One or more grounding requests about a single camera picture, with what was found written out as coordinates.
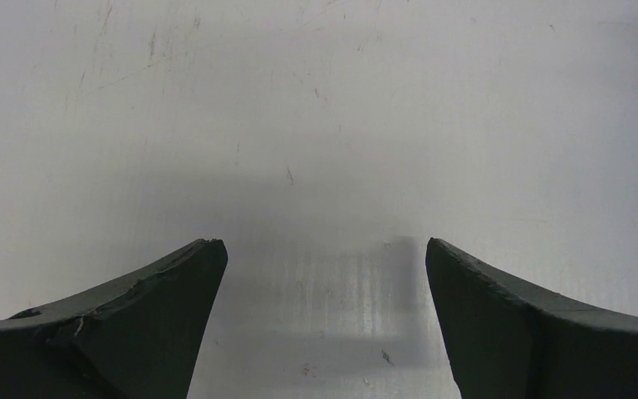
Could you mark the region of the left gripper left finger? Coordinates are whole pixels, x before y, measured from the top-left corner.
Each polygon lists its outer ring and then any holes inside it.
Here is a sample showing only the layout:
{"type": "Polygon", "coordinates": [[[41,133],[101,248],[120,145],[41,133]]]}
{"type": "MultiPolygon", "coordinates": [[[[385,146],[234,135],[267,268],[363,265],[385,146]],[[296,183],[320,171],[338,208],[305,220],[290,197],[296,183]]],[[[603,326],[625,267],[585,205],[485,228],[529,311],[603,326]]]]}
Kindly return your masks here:
{"type": "Polygon", "coordinates": [[[228,263],[198,239],[0,319],[0,398],[185,398],[228,263]]]}

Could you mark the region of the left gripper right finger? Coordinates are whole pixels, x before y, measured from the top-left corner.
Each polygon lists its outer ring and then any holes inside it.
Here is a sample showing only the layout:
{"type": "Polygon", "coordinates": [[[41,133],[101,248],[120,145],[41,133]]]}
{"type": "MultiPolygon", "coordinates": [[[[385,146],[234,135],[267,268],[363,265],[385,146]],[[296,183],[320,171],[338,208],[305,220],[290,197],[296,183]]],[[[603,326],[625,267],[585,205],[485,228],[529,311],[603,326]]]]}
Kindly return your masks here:
{"type": "Polygon", "coordinates": [[[565,297],[442,239],[425,269],[464,398],[638,398],[638,317],[565,297]]]}

